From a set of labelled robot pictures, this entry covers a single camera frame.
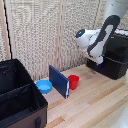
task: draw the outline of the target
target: dark blue folder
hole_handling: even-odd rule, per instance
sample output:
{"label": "dark blue folder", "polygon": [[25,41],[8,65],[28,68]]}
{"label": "dark blue folder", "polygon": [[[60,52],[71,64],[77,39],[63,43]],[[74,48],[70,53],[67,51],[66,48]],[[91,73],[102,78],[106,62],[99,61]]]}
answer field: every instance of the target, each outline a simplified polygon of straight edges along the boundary
{"label": "dark blue folder", "polygon": [[69,79],[56,70],[53,66],[49,66],[49,81],[53,87],[64,97],[69,95]]}

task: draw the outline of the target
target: black container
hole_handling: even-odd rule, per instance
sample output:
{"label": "black container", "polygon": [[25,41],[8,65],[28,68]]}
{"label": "black container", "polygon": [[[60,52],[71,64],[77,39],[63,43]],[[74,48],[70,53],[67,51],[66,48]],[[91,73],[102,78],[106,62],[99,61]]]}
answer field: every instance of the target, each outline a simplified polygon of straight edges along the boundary
{"label": "black container", "polygon": [[87,60],[87,67],[111,78],[119,79],[128,68],[128,37],[114,34],[107,44],[103,63]]}
{"label": "black container", "polygon": [[0,62],[0,128],[43,128],[47,106],[19,60]]}

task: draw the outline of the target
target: red plastic cup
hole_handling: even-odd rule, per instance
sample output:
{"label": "red plastic cup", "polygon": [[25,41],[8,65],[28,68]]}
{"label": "red plastic cup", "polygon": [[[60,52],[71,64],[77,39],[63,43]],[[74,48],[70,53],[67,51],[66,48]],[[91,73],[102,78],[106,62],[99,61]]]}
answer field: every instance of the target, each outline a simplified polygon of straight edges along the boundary
{"label": "red plastic cup", "polygon": [[68,77],[68,79],[70,80],[70,87],[69,88],[72,90],[76,89],[77,84],[79,82],[79,77],[76,75],[70,75]]}

